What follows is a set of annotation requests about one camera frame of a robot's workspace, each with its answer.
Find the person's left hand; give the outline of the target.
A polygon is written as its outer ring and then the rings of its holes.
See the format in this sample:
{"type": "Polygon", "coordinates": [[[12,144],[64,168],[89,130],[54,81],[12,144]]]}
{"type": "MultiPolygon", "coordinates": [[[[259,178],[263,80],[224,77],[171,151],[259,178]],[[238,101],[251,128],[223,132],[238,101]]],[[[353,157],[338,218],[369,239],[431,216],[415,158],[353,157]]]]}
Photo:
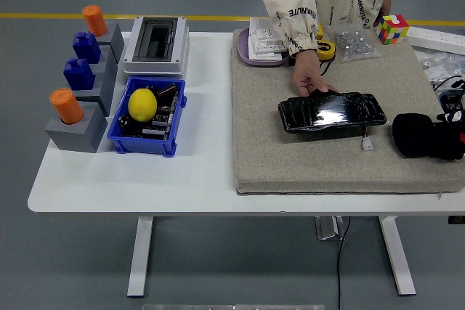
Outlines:
{"type": "Polygon", "coordinates": [[[379,22],[384,16],[388,16],[392,7],[392,0],[383,0],[381,7],[379,9],[379,13],[373,23],[373,27],[377,27],[379,25],[379,22]]]}

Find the person's right hand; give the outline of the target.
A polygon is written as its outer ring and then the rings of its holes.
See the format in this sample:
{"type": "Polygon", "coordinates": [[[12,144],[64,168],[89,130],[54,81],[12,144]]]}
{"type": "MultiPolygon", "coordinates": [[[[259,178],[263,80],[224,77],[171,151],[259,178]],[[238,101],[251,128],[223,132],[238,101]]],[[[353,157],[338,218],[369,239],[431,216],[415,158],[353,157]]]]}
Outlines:
{"type": "Polygon", "coordinates": [[[334,86],[323,79],[320,73],[320,61],[313,49],[296,54],[292,83],[300,97],[308,97],[315,90],[336,91],[334,86]]]}

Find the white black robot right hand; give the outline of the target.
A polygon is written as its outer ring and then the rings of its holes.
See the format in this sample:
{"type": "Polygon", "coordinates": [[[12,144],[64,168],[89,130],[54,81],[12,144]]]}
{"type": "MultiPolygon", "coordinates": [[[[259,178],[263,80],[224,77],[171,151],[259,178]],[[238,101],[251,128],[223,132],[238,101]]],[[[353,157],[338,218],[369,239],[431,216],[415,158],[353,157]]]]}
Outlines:
{"type": "Polygon", "coordinates": [[[461,143],[464,143],[464,110],[457,110],[449,113],[439,114],[437,120],[440,126],[457,136],[461,143]]]}

